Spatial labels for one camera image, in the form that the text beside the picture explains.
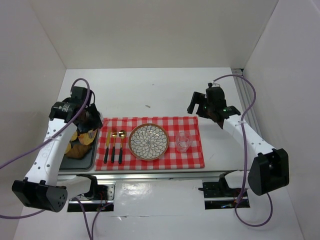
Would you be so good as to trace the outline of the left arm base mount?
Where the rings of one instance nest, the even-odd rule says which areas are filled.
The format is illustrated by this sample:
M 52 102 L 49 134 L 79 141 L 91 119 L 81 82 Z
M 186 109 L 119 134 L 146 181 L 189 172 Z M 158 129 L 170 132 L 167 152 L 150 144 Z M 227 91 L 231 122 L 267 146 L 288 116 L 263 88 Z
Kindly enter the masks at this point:
M 111 182 L 101 183 L 98 182 L 94 190 L 93 196 L 88 196 L 87 192 L 78 185 L 72 185 L 67 187 L 68 203 L 67 212 L 79 213 L 82 211 L 80 204 L 73 200 L 77 198 L 85 212 L 113 212 L 114 211 L 114 199 L 116 185 Z

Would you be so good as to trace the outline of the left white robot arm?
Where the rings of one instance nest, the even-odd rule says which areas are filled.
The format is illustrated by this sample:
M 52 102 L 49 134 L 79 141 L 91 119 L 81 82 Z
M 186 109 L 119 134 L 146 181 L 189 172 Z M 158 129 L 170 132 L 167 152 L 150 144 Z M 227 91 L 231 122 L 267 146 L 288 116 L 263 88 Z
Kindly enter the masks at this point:
M 60 212 L 68 200 L 79 195 L 93 199 L 99 191 L 97 178 L 78 174 L 58 185 L 58 173 L 68 143 L 75 132 L 87 133 L 103 126 L 94 103 L 81 108 L 78 102 L 56 102 L 49 114 L 48 129 L 38 155 L 23 180 L 15 180 L 12 191 L 29 208 Z

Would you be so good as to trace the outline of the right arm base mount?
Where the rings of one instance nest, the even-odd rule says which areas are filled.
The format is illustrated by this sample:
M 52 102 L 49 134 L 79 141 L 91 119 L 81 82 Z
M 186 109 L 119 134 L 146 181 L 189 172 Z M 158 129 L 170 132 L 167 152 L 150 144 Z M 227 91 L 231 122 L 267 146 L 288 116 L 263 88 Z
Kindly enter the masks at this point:
M 226 181 L 226 173 L 220 174 L 217 181 L 202 183 L 198 190 L 203 193 L 206 210 L 234 209 L 241 188 L 230 188 Z

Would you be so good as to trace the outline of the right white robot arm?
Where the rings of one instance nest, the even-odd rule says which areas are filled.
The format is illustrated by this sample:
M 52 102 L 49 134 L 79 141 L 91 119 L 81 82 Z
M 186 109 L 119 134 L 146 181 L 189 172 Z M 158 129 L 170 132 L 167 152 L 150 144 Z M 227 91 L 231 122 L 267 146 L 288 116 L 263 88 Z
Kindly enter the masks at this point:
M 194 92 L 187 112 L 195 112 L 199 117 L 211 119 L 228 132 L 244 149 L 246 168 L 225 172 L 219 184 L 223 189 L 250 189 L 257 196 L 285 187 L 290 182 L 289 155 L 276 149 L 262 139 L 250 125 L 242 119 L 241 112 L 228 106 L 222 89 L 215 87 L 206 93 Z

